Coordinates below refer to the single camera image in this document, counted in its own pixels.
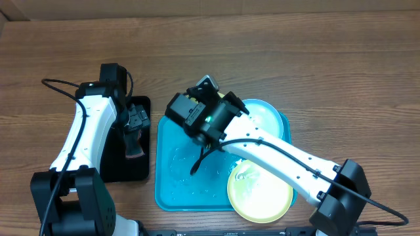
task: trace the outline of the cable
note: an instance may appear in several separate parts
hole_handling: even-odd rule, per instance
[[[335,187],[344,190],[350,194],[352,194],[355,197],[360,198],[361,200],[377,207],[380,208],[381,210],[384,210],[388,213],[393,214],[394,216],[399,217],[400,219],[402,219],[403,221],[401,222],[374,222],[374,221],[365,221],[365,222],[358,222],[357,225],[361,226],[361,225],[366,225],[366,224],[374,224],[374,225],[381,225],[381,226],[404,226],[406,224],[409,223],[409,220],[406,216],[404,216],[403,214],[397,212],[396,210],[393,210],[385,205],[382,205],[381,203],[375,202],[374,200],[368,199],[367,197],[364,197],[363,195],[360,195],[359,193],[356,193],[355,191],[341,185],[338,184],[336,182],[334,182],[334,180],[329,179],[328,177],[320,174],[320,172],[314,170],[313,168],[310,168],[308,165],[306,165],[305,163],[303,163],[302,161],[300,161],[299,159],[297,159],[296,157],[292,156],[290,153],[284,151],[283,149],[279,148],[278,146],[271,144],[269,142],[266,142],[264,140],[259,140],[259,139],[254,139],[254,138],[240,138],[240,139],[236,139],[236,140],[229,140],[226,142],[223,142],[221,144],[219,144],[217,147],[213,147],[211,148],[209,151],[207,151],[206,153],[204,153],[203,155],[201,155],[201,157],[196,161],[196,163],[194,164],[194,166],[191,168],[190,174],[193,175],[195,172],[197,172],[198,167],[200,166],[200,163],[203,161],[203,159],[205,159],[208,155],[210,155],[212,152],[226,146],[229,144],[235,144],[235,143],[243,143],[243,142],[254,142],[257,144],[262,144],[265,146],[268,146],[272,149],[275,149],[276,151],[280,152],[281,154],[285,155],[286,157],[289,157],[290,159],[292,159],[293,161],[295,161],[296,163],[298,163],[299,165],[301,165],[302,167],[304,167],[307,171],[317,175],[319,178],[327,181],[328,183],[330,183],[331,185],[334,185]]]
[[[50,89],[53,89],[55,87],[50,86],[50,85],[48,86],[48,84],[45,83],[45,82],[43,82],[43,81],[46,81],[46,82],[55,82],[55,83],[64,83],[65,85],[71,85],[71,86],[76,87],[76,88],[79,88],[80,87],[79,85],[77,85],[75,83],[71,83],[71,82],[68,82],[68,81],[62,81],[62,80],[59,80],[59,79],[43,79],[43,80],[41,80],[41,83],[43,83],[45,86],[49,87]]]
[[[63,83],[63,84],[71,85],[71,86],[75,86],[75,87],[79,87],[79,85],[76,85],[76,84],[73,84],[73,83],[67,82],[67,81],[61,81],[61,80],[58,80],[58,79],[43,79],[43,80],[41,80],[41,83],[43,85],[45,85],[45,86],[49,87],[50,89],[53,89],[53,90],[61,93],[61,94],[64,94],[64,95],[66,95],[67,97],[69,97],[69,98],[71,98],[73,100],[75,100],[77,102],[77,104],[79,104],[79,106],[81,107],[82,112],[83,112],[83,116],[82,116],[82,120],[81,120],[81,125],[80,125],[79,132],[77,133],[76,139],[74,140],[73,147],[70,150],[70,152],[69,152],[69,154],[67,156],[67,160],[64,163],[64,166],[63,166],[60,174],[58,175],[58,178],[57,178],[57,181],[56,181],[56,183],[54,185],[54,188],[52,189],[51,196],[50,196],[50,199],[49,199],[49,202],[48,202],[48,205],[47,205],[47,208],[45,210],[44,217],[43,217],[43,220],[42,220],[42,223],[41,223],[41,228],[39,229],[39,236],[43,236],[44,235],[45,226],[47,224],[46,222],[47,222],[47,218],[48,218],[48,215],[49,215],[49,212],[50,212],[50,209],[51,209],[51,205],[53,204],[53,201],[54,201],[54,199],[57,196],[58,189],[60,188],[60,183],[61,183],[61,181],[63,179],[64,173],[66,172],[66,170],[67,170],[67,168],[68,168],[68,166],[70,164],[70,161],[72,161],[72,159],[73,159],[73,154],[76,151],[77,145],[78,145],[78,143],[80,141],[80,138],[81,138],[81,134],[83,133],[83,129],[85,128],[86,117],[87,117],[85,106],[75,96],[73,96],[73,95],[71,95],[71,94],[69,94],[67,92],[64,92],[63,90],[61,90],[59,88],[56,88],[56,87],[48,84],[47,82]]]
[[[133,95],[133,86],[134,86],[134,82],[133,82],[133,78],[131,77],[131,74],[129,71],[127,71],[127,75],[129,75],[130,77],[130,81],[131,81],[131,88],[130,88],[130,92],[127,95],[127,97],[125,97],[125,103],[128,104],[131,100],[131,96]]]

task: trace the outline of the black mount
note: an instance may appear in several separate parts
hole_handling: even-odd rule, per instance
[[[369,184],[359,164],[347,159],[342,167],[336,166],[334,170],[337,172],[335,182],[370,198]],[[309,222],[327,235],[350,235],[366,202],[334,185],[327,193],[320,192],[318,198],[321,203]]]
[[[218,91],[214,79],[206,75],[186,93],[177,93],[167,105],[165,115],[198,145],[217,145],[226,137],[224,130],[235,116],[240,116],[241,111],[249,114],[233,92],[221,98]]]
[[[31,180],[33,201],[43,219],[58,172],[37,172]],[[53,201],[45,228],[46,236],[111,236],[116,224],[116,209],[111,195],[95,168],[80,167],[66,172],[57,198]],[[69,189],[76,188],[78,201],[62,201]]]

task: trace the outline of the yellow plate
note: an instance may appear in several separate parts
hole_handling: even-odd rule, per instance
[[[269,223],[289,209],[293,188],[251,161],[240,163],[229,176],[228,197],[235,211],[255,223]]]

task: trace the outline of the black stand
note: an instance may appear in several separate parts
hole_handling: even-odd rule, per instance
[[[31,180],[33,201],[39,219],[43,219],[58,173],[37,172]],[[78,201],[61,200],[76,188]],[[52,203],[45,235],[111,236],[116,224],[116,209],[111,195],[95,168],[80,167],[66,172],[58,197]]]
[[[342,167],[336,166],[335,182],[364,197],[369,198],[371,191],[363,168],[347,159]],[[366,202],[333,185],[327,193],[318,194],[321,203],[309,218],[309,222],[327,235],[351,235]]]

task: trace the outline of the blue tray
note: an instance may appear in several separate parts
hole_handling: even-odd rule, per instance
[[[283,121],[283,140],[291,144],[289,121]],[[216,151],[203,160],[195,175],[192,165],[200,155],[183,129],[163,117],[157,128],[155,200],[167,211],[222,211],[234,210],[229,202],[226,185],[230,173],[243,159],[237,155]],[[293,200],[297,192],[293,190]]]

